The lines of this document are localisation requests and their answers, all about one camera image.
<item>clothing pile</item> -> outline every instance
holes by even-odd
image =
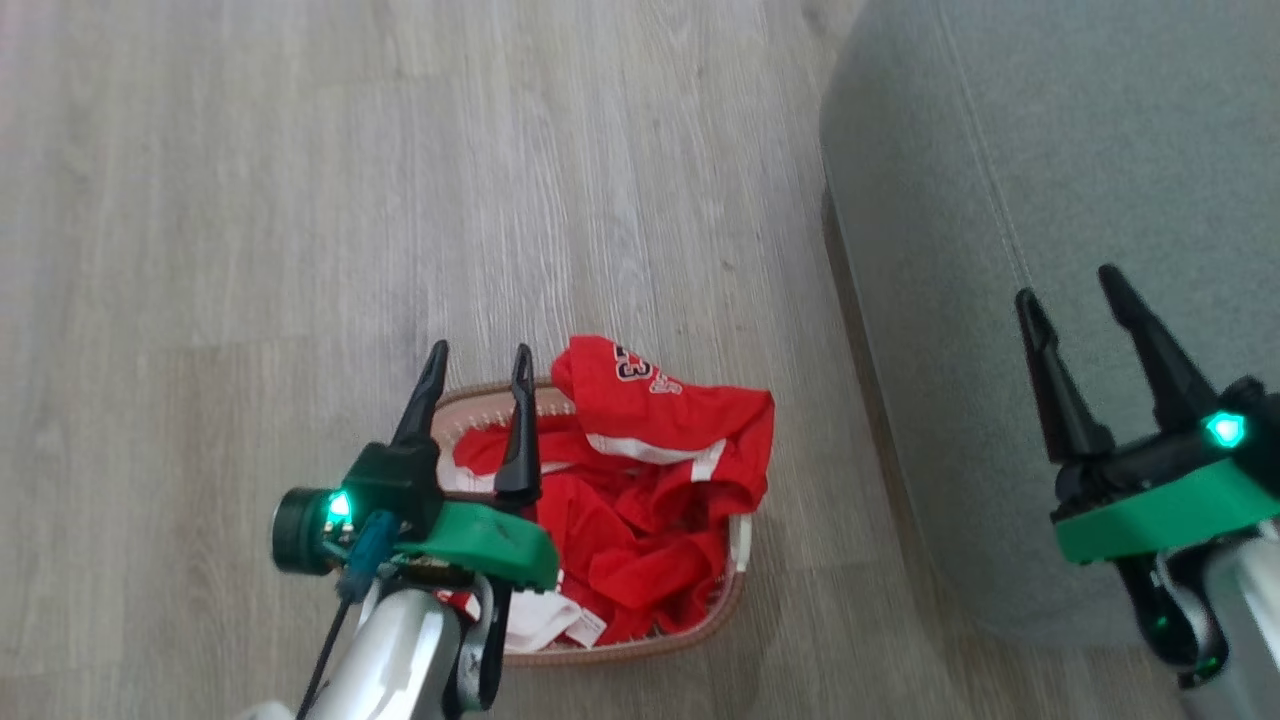
[[[773,397],[699,387],[612,340],[577,336],[552,364],[575,414],[538,420],[536,521],[561,552],[556,593],[512,598],[507,648],[614,644],[691,629],[707,618],[728,556],[728,519],[767,488]],[[492,482],[503,427],[468,430],[453,464]],[[449,602],[477,607],[474,598]]]

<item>laundry basket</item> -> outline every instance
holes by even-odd
[[[538,382],[538,415],[572,415],[573,401],[564,396],[549,379]],[[463,388],[447,393],[435,410],[431,423],[431,437],[440,443],[440,464],[438,475],[445,493],[468,498],[475,496],[475,488],[466,487],[453,464],[453,447],[471,428],[483,428],[511,421],[513,402],[511,387],[490,384]],[[593,648],[553,646],[538,652],[506,655],[509,665],[572,665],[585,662],[605,662],[612,660],[631,660],[684,650],[698,644],[719,630],[737,607],[746,580],[746,565],[751,556],[751,516],[735,515],[728,527],[728,562],[721,578],[719,589],[713,594],[707,618],[687,632],[648,638],[628,643]]]

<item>gray sofa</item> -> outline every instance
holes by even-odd
[[[849,270],[919,532],[972,615],[1130,642],[1066,565],[1014,293],[1030,284],[1117,439],[1151,398],[1117,263],[1219,386],[1280,383],[1280,3],[868,0],[822,109]]]

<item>wooden floor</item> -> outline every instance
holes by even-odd
[[[575,332],[771,388],[772,492],[724,633],[494,716],[1175,715],[1142,652],[984,637],[914,539],[823,233],[856,5],[0,0],[0,715],[296,705],[335,598],[271,568],[282,492],[431,341],[457,387]]]

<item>cable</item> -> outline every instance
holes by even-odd
[[[324,646],[320,648],[320,657],[316,659],[316,669],[311,673],[311,683],[307,684],[307,692],[302,696],[302,705],[298,706],[298,720],[302,720],[311,712],[311,706],[316,701],[316,693],[320,692],[320,679],[324,678],[324,666],[329,662],[333,644],[338,642],[338,630],[342,629],[342,623],[347,619],[348,610],[351,610],[351,601],[343,600],[338,605],[338,614],[333,616],[333,625],[329,625],[329,634],[325,635]]]

